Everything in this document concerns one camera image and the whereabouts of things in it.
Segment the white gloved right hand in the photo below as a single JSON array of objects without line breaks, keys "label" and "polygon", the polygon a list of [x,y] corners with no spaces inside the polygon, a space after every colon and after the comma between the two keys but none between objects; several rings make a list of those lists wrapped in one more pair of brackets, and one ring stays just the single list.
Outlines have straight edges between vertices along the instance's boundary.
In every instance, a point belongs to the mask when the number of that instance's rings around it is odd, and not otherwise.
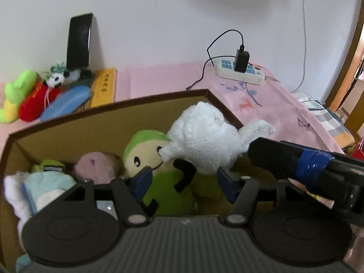
[{"label": "white gloved right hand", "polygon": [[363,228],[357,225],[350,225],[353,232],[354,242],[344,258],[344,262],[355,272],[363,272]]}]

